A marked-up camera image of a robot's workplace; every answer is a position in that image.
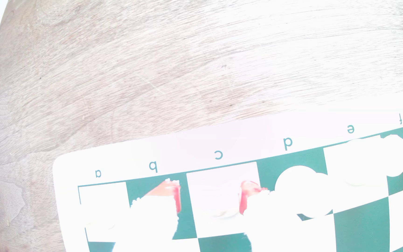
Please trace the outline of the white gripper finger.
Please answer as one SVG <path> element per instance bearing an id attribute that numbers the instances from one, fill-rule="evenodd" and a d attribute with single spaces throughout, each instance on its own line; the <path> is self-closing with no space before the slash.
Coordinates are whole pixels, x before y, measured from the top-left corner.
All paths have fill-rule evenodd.
<path id="1" fill-rule="evenodd" d="M 179 180 L 165 179 L 142 198 L 133 200 L 128 226 L 113 252 L 175 252 L 172 239 L 181 211 Z"/>
<path id="2" fill-rule="evenodd" d="M 253 181 L 240 184 L 239 212 L 252 252 L 303 252 L 301 218 L 283 206 L 276 192 Z"/>

